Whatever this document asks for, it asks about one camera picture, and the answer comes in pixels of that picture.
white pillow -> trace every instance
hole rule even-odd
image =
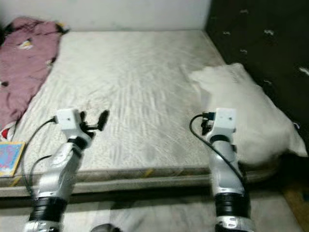
[[[237,109],[234,144],[239,160],[261,165],[286,151],[307,156],[305,144],[292,121],[279,110],[241,64],[205,67],[189,76],[208,92],[207,111]]]

pink blanket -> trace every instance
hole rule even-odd
[[[27,17],[10,28],[0,47],[0,141],[12,139],[16,121],[48,76],[61,36],[55,22]]]

bed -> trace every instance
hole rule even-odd
[[[105,131],[84,153],[73,193],[207,185],[209,150],[188,130],[203,110],[188,75],[224,64],[199,30],[69,32],[13,141],[26,141],[57,109],[85,110],[89,123],[109,109]],[[43,128],[26,152],[27,172],[64,141],[58,125]],[[276,172],[278,159],[273,154],[257,164],[246,156],[240,161],[247,179],[256,182]],[[39,163],[34,183],[47,167],[47,160]],[[20,176],[18,169],[14,178],[0,179],[0,197],[28,195]]]

book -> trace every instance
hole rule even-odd
[[[0,142],[0,177],[14,176],[24,147],[24,142]]]

floor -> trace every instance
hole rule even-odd
[[[278,191],[251,192],[252,218],[259,232],[302,232],[285,198]],[[126,202],[70,204],[64,232],[88,232],[112,223],[124,232],[213,232],[214,204],[210,197],[187,196]],[[0,231],[21,232],[31,208],[0,209]]]

